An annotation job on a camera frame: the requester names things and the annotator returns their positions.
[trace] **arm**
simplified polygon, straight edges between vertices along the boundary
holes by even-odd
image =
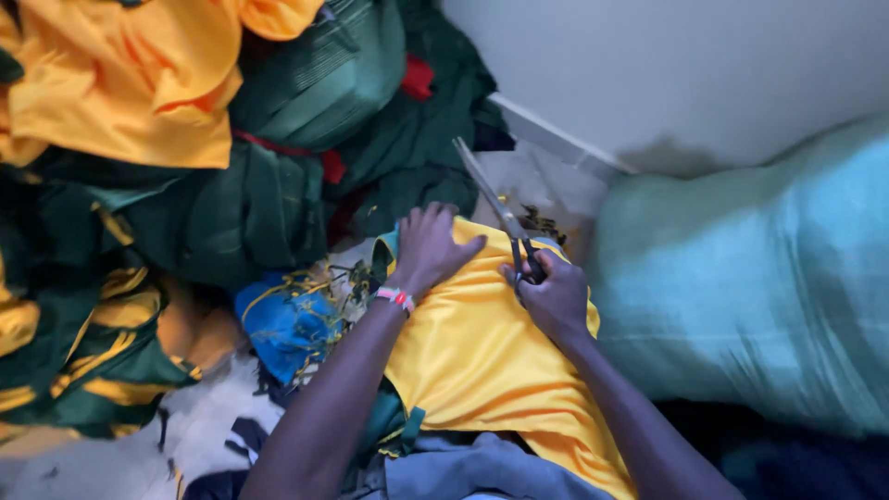
[[[397,270],[386,286],[419,299],[485,246],[453,242],[452,206],[432,203],[399,223]],[[284,412],[250,470],[241,500],[335,498],[404,325],[400,306],[374,301]]]
[[[548,277],[541,285],[519,284],[528,312],[534,324],[577,367],[589,387],[636,483],[639,498],[743,500],[741,493],[599,352],[587,329],[583,271],[549,250],[540,250],[535,256]],[[508,279],[514,276],[509,266],[502,271]]]

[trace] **white wall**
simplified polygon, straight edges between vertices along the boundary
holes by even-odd
[[[501,91],[647,171],[889,109],[889,0],[443,0]]]

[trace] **scissor blade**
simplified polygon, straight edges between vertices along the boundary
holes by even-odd
[[[453,145],[457,148],[457,152],[460,153],[460,158],[463,160],[469,176],[476,182],[478,190],[482,192],[482,196],[491,204],[491,207],[497,214],[497,218],[503,224],[503,229],[512,238],[528,239],[528,233],[525,231],[525,228],[518,223],[516,216],[497,198],[497,194],[491,189],[491,184],[488,184],[488,181],[482,175],[481,166],[478,164],[476,156],[467,147],[466,142],[461,137],[458,137],[453,140]]]

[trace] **baseboard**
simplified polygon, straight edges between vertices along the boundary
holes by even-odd
[[[614,171],[613,173],[639,172],[638,169],[632,165],[627,165],[617,157],[560,130],[555,125],[535,115],[529,109],[525,109],[509,100],[501,93],[494,93],[489,99],[503,111],[503,117],[509,124],[509,130],[516,137],[544,148],[546,151],[562,158],[569,165],[589,168],[603,174],[605,177],[611,177],[611,174],[607,171]]]

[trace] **wristband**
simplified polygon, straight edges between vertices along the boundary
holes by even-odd
[[[389,288],[388,286],[381,286],[379,290],[377,290],[376,294],[373,294],[373,298],[383,298],[388,299],[390,302],[394,302],[401,306],[404,309],[404,312],[407,313],[407,317],[411,317],[411,313],[415,307],[413,303],[413,297],[411,295],[402,292],[399,288]]]

